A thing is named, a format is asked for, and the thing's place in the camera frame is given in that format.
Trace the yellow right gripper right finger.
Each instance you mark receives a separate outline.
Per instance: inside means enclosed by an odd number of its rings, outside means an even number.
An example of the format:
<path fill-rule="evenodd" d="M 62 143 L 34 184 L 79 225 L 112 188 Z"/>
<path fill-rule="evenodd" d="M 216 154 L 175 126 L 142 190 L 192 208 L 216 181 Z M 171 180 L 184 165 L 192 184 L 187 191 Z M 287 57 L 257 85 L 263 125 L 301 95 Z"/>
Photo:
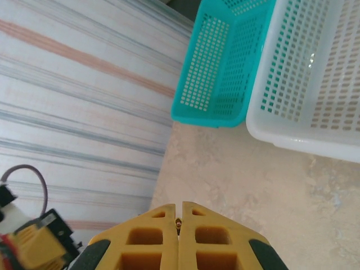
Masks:
<path fill-rule="evenodd" d="M 249 241 L 267 239 L 202 205 L 182 203 L 179 269 L 262 269 Z"/>

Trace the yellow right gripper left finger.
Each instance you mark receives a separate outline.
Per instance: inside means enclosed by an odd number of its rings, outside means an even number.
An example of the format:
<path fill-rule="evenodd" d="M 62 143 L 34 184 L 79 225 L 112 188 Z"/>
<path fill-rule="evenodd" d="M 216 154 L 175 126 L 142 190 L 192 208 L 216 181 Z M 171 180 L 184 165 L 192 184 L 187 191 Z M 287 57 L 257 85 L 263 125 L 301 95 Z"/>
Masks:
<path fill-rule="evenodd" d="M 110 241 L 97 269 L 177 269 L 176 205 L 165 204 L 95 235 Z"/>

